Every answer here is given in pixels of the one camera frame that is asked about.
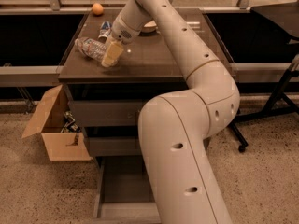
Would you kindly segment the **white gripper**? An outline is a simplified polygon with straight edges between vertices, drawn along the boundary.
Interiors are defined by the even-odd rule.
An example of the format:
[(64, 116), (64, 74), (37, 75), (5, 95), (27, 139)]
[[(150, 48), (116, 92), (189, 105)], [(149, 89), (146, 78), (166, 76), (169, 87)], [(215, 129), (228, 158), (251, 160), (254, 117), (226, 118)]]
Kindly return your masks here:
[(136, 18), (124, 18), (119, 14), (112, 24), (112, 36), (110, 35), (106, 40), (107, 50), (101, 64), (104, 67), (114, 66), (124, 51), (122, 43), (132, 43), (139, 36), (140, 31), (141, 23), (139, 20)]

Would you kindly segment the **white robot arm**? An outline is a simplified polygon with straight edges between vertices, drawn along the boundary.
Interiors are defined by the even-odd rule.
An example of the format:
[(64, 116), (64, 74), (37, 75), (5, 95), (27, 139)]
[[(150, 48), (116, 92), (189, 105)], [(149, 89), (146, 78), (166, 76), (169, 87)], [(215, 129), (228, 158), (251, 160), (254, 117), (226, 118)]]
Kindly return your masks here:
[(154, 21), (187, 90), (156, 96), (138, 118), (141, 152), (162, 224), (233, 224), (213, 174), (205, 140), (234, 119), (240, 95), (226, 67), (181, 18), (172, 0), (129, 0), (107, 40), (102, 65)]

